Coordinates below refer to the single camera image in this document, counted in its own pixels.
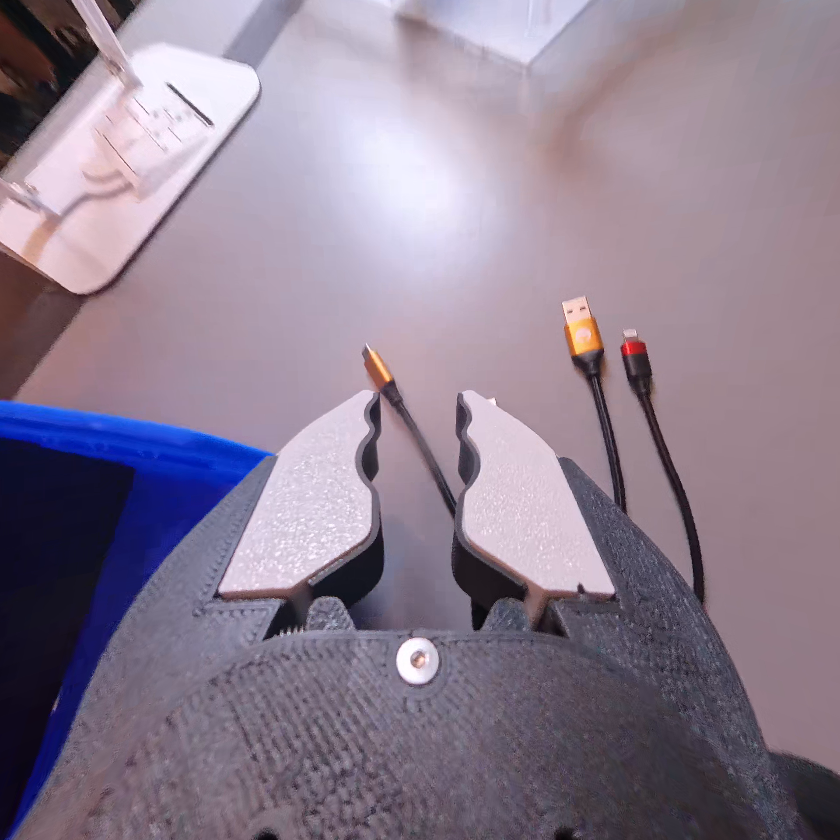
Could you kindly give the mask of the black usb cable red plug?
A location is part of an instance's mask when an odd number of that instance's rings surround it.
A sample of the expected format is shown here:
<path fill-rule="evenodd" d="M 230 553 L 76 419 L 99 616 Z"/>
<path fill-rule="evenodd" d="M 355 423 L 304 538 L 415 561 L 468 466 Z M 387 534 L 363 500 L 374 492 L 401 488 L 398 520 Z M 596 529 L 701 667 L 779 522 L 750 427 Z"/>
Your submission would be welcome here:
<path fill-rule="evenodd" d="M 635 330 L 627 329 L 623 331 L 621 352 L 627 382 L 642 408 L 659 461 L 674 494 L 684 525 L 691 563 L 692 589 L 700 604 L 705 606 L 707 604 L 706 574 L 699 534 L 686 490 L 669 452 L 655 412 L 653 369 L 647 345 L 638 337 Z"/>

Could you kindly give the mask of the clear plastic bin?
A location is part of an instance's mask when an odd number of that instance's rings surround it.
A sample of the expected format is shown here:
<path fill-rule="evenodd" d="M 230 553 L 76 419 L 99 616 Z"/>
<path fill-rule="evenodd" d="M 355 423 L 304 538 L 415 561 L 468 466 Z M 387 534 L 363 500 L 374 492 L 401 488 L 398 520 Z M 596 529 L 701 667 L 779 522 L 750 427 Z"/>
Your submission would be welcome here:
<path fill-rule="evenodd" d="M 590 6 L 590 1 L 391 1 L 395 16 L 428 26 L 523 67 Z"/>

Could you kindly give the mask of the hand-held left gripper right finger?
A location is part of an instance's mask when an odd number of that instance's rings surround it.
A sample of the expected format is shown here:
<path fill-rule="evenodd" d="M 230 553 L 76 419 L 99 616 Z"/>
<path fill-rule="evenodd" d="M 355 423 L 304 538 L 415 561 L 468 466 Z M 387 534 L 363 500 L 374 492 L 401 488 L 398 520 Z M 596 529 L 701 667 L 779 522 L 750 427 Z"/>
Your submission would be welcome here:
<path fill-rule="evenodd" d="M 471 390 L 458 394 L 454 577 L 477 603 L 548 604 L 616 588 L 559 457 L 529 426 Z"/>

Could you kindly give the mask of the black divider panel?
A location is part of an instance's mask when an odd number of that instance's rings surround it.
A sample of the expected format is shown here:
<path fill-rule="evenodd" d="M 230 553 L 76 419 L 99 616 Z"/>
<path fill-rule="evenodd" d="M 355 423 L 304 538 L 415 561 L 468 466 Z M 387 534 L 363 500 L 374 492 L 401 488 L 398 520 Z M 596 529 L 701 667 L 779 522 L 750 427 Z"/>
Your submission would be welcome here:
<path fill-rule="evenodd" d="M 32 770 L 133 480 L 111 461 L 2 441 L 2 812 Z"/>

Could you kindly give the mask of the white document stand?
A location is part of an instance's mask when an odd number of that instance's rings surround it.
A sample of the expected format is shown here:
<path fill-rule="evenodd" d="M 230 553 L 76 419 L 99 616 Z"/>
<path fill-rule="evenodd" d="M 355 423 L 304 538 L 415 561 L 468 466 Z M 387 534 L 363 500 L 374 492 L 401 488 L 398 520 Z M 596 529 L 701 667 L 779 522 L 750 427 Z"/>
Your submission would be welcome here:
<path fill-rule="evenodd" d="M 158 43 L 129 55 L 96 2 L 73 2 L 111 73 L 23 181 L 2 178 L 1 240 L 11 256 L 74 295 L 111 284 L 245 119 L 260 94 L 256 71 L 234 60 Z M 180 171 L 139 201 L 124 185 L 93 185 L 94 124 L 119 95 L 170 81 L 214 121 Z"/>

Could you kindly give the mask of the blue plastic bin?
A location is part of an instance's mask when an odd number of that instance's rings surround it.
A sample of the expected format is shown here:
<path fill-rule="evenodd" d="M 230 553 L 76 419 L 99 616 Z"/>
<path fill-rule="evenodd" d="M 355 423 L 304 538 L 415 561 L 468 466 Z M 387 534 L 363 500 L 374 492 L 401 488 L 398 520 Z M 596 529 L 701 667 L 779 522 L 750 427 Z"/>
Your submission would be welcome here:
<path fill-rule="evenodd" d="M 99 658 L 137 594 L 176 544 L 268 454 L 190 429 L 7 400 L 1 438 L 134 470 L 32 770 L 14 809 L 2 812 L 7 838 L 52 771 Z"/>

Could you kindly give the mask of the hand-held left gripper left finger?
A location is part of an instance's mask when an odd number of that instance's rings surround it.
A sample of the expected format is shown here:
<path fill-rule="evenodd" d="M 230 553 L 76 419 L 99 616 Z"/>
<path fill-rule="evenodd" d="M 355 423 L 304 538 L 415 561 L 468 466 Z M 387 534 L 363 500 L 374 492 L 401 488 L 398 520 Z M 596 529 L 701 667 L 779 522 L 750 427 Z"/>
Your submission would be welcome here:
<path fill-rule="evenodd" d="M 356 603 L 382 576 L 373 480 L 379 393 L 362 390 L 277 452 L 217 594 L 226 601 L 339 597 Z"/>

